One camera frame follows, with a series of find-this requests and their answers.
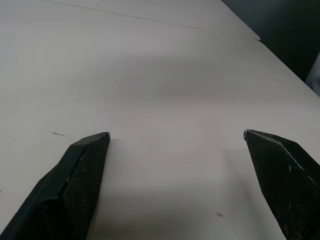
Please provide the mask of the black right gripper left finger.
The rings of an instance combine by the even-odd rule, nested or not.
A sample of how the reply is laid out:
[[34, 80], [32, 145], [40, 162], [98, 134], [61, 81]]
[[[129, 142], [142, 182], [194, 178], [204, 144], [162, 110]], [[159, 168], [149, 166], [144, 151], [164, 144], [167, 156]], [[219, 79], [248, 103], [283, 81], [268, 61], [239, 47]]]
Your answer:
[[71, 144], [34, 186], [0, 240], [86, 240], [110, 144], [109, 132]]

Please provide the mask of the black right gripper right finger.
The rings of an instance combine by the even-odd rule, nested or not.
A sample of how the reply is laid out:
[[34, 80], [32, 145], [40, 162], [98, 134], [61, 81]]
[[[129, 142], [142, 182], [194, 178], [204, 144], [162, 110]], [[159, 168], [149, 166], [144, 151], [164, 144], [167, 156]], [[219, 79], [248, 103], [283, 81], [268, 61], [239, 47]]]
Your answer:
[[286, 240], [320, 240], [320, 165], [296, 142], [243, 133], [261, 192]]

